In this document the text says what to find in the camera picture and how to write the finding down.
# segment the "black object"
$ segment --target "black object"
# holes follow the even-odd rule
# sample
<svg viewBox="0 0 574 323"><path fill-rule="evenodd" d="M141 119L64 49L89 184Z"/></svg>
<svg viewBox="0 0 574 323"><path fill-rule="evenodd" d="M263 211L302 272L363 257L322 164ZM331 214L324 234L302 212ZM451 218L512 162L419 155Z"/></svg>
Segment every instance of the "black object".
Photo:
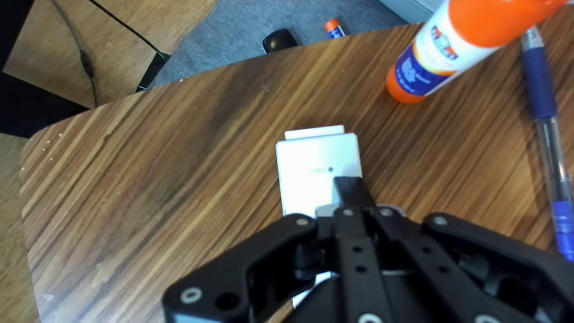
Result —
<svg viewBox="0 0 574 323"><path fill-rule="evenodd" d="M164 65L171 60L169 54L164 53L157 53L155 60L150 63L137 92L144 92L150 89L150 85L157 80L157 76L160 74L160 71L164 69Z"/></svg>
<svg viewBox="0 0 574 323"><path fill-rule="evenodd" d="M299 42L288 29L275 31L265 40L265 49L268 54L291 47L299 47Z"/></svg>
<svg viewBox="0 0 574 323"><path fill-rule="evenodd" d="M333 272L288 322L574 322L574 264L447 214L417 225L336 178L334 218L290 216L168 290L169 323L265 322Z"/></svg>

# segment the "wooden table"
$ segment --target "wooden table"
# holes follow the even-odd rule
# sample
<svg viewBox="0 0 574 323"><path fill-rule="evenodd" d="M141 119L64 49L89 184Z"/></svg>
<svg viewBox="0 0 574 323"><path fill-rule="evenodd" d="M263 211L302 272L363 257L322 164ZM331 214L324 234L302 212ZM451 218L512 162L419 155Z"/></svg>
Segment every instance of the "wooden table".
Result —
<svg viewBox="0 0 574 323"><path fill-rule="evenodd" d="M574 11L544 26L574 173ZM519 44L421 106L383 92L417 28L225 67L37 135L24 151L30 264L44 322L162 322L168 286L281 220L275 144L345 124L365 178L413 220L442 211L552 248Z"/></svg>

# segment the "screw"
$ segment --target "screw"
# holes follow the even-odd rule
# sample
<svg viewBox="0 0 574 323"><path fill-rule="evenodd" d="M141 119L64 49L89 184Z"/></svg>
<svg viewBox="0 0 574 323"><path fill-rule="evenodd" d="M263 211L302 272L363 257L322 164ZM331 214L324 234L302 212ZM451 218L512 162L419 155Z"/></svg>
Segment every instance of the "screw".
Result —
<svg viewBox="0 0 574 323"><path fill-rule="evenodd" d="M433 223L439 227L447 227L449 221L446 218L435 218Z"/></svg>
<svg viewBox="0 0 574 323"><path fill-rule="evenodd" d="M360 316L358 323L383 323L383 320L372 313Z"/></svg>
<svg viewBox="0 0 574 323"><path fill-rule="evenodd" d="M385 216L385 218L392 218L394 211L392 209L381 209L379 214Z"/></svg>
<svg viewBox="0 0 574 323"><path fill-rule="evenodd" d="M501 323L501 320L489 315L480 315L478 318L474 318L474 323Z"/></svg>
<svg viewBox="0 0 574 323"><path fill-rule="evenodd" d="M182 304L196 304L202 300L202 290L198 288L189 288L182 293L180 297Z"/></svg>
<svg viewBox="0 0 574 323"><path fill-rule="evenodd" d="M299 227L308 227L308 225L309 225L309 220L299 220L297 225L299 225Z"/></svg>

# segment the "wood grain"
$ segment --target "wood grain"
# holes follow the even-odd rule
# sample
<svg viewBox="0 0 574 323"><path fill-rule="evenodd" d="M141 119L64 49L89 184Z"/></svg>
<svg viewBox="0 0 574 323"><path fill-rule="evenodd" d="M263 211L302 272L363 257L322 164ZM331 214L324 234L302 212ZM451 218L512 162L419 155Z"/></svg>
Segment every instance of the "wood grain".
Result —
<svg viewBox="0 0 574 323"><path fill-rule="evenodd" d="M0 135L0 313L3 322L38 322L33 277L24 246L21 151L28 141Z"/></svg>
<svg viewBox="0 0 574 323"><path fill-rule="evenodd" d="M89 0L58 0L85 40L101 105L135 94L155 53ZM216 0L99 0L164 53L211 13ZM4 72L94 108L74 38L51 0L37 0Z"/></svg>
<svg viewBox="0 0 574 323"><path fill-rule="evenodd" d="M544 26L574 173L574 17ZM552 248L519 45L421 106L383 92L417 28L300 47L132 96L37 135L24 227L44 322L162 322L168 286L281 218L275 144L345 124L381 203Z"/></svg>

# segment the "small white object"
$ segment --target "small white object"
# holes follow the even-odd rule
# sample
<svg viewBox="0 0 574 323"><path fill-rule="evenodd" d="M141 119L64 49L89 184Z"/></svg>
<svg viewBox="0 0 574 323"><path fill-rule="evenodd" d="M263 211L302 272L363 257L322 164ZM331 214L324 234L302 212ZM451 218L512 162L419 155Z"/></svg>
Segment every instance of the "small white object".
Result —
<svg viewBox="0 0 574 323"><path fill-rule="evenodd" d="M284 216L333 216L342 205L336 176L363 178L358 135L345 133L345 126L286 132L277 144L277 167ZM317 286L331 277L318 275Z"/></svg>

